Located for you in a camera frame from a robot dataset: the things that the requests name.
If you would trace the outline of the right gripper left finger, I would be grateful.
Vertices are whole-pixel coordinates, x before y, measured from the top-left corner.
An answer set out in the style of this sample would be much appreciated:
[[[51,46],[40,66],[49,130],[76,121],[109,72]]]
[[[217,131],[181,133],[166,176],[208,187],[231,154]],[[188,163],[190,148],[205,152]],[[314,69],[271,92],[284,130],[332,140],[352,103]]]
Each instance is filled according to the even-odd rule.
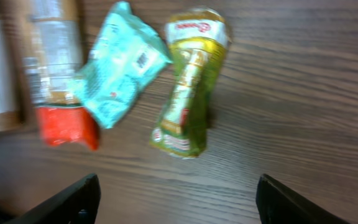
[[[94,224],[101,200],[96,174],[88,174],[8,224]]]

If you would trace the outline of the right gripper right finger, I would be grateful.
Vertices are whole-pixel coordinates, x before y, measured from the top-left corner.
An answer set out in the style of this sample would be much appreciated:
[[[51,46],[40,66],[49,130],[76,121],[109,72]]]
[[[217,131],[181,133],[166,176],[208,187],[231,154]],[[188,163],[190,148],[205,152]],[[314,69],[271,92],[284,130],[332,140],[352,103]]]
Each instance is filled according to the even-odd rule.
[[[349,224],[267,174],[260,176],[255,202],[262,224]]]

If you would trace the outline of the teal snack packet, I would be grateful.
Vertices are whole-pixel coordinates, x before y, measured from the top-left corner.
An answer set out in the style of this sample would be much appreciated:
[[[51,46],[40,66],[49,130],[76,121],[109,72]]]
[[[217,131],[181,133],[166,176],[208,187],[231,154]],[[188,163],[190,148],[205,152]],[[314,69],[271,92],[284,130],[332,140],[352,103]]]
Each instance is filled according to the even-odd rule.
[[[150,82],[172,61],[157,32],[133,15],[130,4],[113,5],[69,89],[100,128],[111,129]]]

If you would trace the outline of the spaghetti pack orange ends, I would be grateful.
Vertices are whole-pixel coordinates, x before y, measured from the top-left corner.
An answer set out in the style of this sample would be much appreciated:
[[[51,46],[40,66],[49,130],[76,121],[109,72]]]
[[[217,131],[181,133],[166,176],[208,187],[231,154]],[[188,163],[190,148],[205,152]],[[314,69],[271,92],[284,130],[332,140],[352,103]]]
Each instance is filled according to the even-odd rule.
[[[22,68],[44,142],[49,146],[77,143],[96,150],[96,121],[69,88],[84,65],[79,2],[3,1],[2,9],[11,16],[19,39]]]

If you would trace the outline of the green yellow snack pouch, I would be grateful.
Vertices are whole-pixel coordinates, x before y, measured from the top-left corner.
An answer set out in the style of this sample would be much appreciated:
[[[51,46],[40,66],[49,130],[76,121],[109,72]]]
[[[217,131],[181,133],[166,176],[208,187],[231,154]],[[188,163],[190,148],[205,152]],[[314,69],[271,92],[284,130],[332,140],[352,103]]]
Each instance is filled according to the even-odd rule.
[[[229,45],[226,21],[211,8],[194,7],[173,15],[165,36],[175,80],[150,143],[195,158],[207,147],[209,102]]]

